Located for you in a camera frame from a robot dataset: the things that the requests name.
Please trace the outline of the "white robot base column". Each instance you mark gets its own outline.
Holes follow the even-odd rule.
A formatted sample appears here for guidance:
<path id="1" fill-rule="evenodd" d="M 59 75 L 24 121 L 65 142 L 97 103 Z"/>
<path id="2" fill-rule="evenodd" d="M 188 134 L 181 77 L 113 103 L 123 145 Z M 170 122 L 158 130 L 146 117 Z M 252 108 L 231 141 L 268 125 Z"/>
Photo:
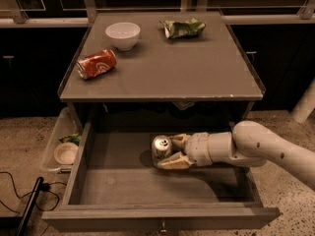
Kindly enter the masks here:
<path id="1" fill-rule="evenodd" d="M 290 115 L 297 123 L 303 123 L 315 109 L 315 78 L 298 100 Z"/>

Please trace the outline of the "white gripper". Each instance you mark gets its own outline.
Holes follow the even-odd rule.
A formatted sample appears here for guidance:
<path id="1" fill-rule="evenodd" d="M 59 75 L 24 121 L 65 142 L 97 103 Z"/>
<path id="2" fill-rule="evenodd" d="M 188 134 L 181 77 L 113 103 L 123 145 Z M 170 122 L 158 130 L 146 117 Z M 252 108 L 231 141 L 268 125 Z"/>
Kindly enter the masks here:
<path id="1" fill-rule="evenodd" d="M 188 169 L 191 165 L 207 166 L 211 164 L 209 154 L 208 133 L 195 133 L 192 136 L 187 134 L 177 134 L 169 137 L 174 150 L 184 150 L 173 154 L 169 158 L 163 159 L 157 167 L 164 170 Z"/>

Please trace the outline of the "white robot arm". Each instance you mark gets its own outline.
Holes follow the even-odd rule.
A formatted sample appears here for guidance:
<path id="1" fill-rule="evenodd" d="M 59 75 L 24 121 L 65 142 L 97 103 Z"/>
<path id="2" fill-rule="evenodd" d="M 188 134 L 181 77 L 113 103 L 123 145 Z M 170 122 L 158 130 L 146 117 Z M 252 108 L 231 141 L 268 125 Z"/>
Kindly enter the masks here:
<path id="1" fill-rule="evenodd" d="M 154 165 L 163 170 L 214 163 L 256 167 L 271 161 L 315 189 L 315 152 L 253 121 L 241 121 L 230 132 L 157 136 L 152 141 L 152 159 Z"/>

